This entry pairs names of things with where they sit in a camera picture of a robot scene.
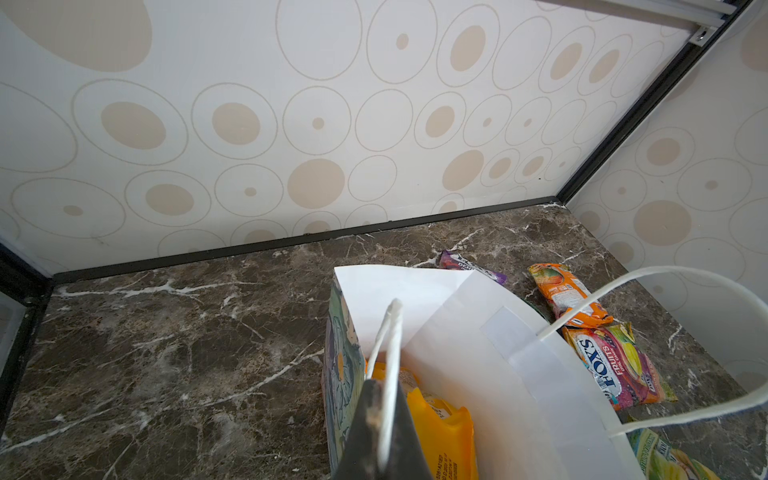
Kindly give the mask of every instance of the baseboard trim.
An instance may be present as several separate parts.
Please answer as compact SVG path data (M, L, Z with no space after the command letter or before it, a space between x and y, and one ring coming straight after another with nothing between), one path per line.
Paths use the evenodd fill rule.
M404 220L394 220L386 223L374 223L372 225L363 225L361 227L343 228L341 230L332 230L330 232L311 233L300 237L287 237L267 242L247 243L245 245L234 245L231 247L214 248L200 252L182 253L168 257L148 258L146 260L135 260L133 262L116 263L114 265L95 266L83 270L72 270L70 272L56 273L53 276L54 285L63 283L72 283L79 280L93 280L105 276L122 275L125 273L141 272L143 270L154 270L166 266L182 265L184 263L200 262L201 260L213 260L222 257L231 257L233 255L242 255L244 253L260 252L262 250L272 250L274 248L285 248L300 245L302 243L320 242L332 238L344 237L347 235L364 235L365 233L381 232L395 228L414 227L424 223L441 222L443 220L453 220L455 218L471 217L472 215L490 214L513 208L531 207L539 204L549 204L558 202L556 197L540 197L530 200L521 200L508 204L489 205L487 207L470 208L446 214L427 215L426 217L406 218Z

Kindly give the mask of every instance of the yellow snack packet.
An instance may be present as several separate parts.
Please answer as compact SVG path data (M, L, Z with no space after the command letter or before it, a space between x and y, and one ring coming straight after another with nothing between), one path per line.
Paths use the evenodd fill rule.
M384 380L385 371L385 364L377 362L373 378ZM399 381L432 477L478 480L475 424L469 410L422 393L415 375L405 367L400 369Z

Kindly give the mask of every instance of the dark marble surface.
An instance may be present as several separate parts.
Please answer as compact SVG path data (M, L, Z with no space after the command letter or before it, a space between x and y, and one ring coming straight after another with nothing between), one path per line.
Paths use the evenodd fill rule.
M593 290L624 272L566 209L549 205L69 284L41 326L0 477L326 478L319 376L333 267L431 267L450 247L507 273L508 288L550 316L531 263L566 262ZM639 284L604 305L633 323L680 397L631 415L742 393ZM765 472L764 412L664 436L723 479Z

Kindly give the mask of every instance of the snack packet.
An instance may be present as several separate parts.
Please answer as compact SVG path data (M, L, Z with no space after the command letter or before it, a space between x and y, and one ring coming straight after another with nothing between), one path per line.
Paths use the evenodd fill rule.
M720 480L714 472L682 451L671 448L649 429L635 430L628 436L648 480Z
M528 272L533 276L538 291L547 299L557 318L575 308L591 294L568 267L560 263L534 263L528 268ZM613 321L614 317L608 315L599 302L592 302L566 325L593 329Z
M561 333L581 357L614 410L642 403L677 401L654 364L635 347L630 323L597 329L563 327Z
M481 266L475 265L469 260L465 259L456 252L451 250L443 250L440 255L440 261L438 267L445 268L447 270L477 270L486 277L490 278L499 285L504 285L507 281L507 276L503 273L494 272L493 270L487 270Z
M384 380L385 375L386 365L376 362L373 378ZM399 382L432 477L478 480L475 425L467 408L457 409L422 392L417 378L406 367L400 368Z

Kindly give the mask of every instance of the purple snack packet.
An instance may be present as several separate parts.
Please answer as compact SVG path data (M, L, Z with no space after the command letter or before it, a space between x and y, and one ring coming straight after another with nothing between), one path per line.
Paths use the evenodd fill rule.
M445 268L446 270L477 270L499 285L504 285L504 282L507 281L507 276L503 273L486 270L485 268L475 265L474 263L465 259L458 253L452 252L451 250L442 251L440 254L440 261L438 266L440 268Z

